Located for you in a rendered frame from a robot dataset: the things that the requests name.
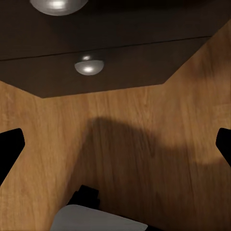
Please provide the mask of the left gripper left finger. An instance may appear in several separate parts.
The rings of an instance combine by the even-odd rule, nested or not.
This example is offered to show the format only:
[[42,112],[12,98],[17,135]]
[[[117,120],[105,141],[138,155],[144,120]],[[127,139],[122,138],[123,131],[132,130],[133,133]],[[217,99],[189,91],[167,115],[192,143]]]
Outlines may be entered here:
[[0,133],[0,186],[25,146],[20,128]]

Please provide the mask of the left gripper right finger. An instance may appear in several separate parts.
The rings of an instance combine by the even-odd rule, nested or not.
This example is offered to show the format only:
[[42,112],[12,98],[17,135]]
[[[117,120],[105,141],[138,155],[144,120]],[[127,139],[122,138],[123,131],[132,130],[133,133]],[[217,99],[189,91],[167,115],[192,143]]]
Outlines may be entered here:
[[231,130],[220,128],[218,131],[216,146],[231,166]]

